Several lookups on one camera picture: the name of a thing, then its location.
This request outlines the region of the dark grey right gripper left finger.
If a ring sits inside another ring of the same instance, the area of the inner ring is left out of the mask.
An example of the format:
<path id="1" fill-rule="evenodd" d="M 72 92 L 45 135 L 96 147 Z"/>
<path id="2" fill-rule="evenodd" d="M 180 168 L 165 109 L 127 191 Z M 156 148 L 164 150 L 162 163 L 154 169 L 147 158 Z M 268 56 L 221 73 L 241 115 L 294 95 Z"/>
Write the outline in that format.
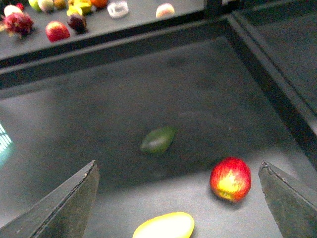
<path id="1" fill-rule="evenodd" d="M 0 229 L 2 238 L 81 238 L 100 180 L 92 160 L 30 210 Z"/>

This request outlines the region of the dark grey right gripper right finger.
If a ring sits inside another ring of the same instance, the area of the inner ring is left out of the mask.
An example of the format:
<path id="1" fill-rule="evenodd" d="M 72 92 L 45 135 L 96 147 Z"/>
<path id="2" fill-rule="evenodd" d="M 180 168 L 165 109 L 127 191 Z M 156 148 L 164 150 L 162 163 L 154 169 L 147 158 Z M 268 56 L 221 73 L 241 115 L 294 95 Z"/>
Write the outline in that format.
<path id="1" fill-rule="evenodd" d="M 317 192 L 263 160 L 258 176 L 267 206 L 284 238 L 317 236 Z"/>

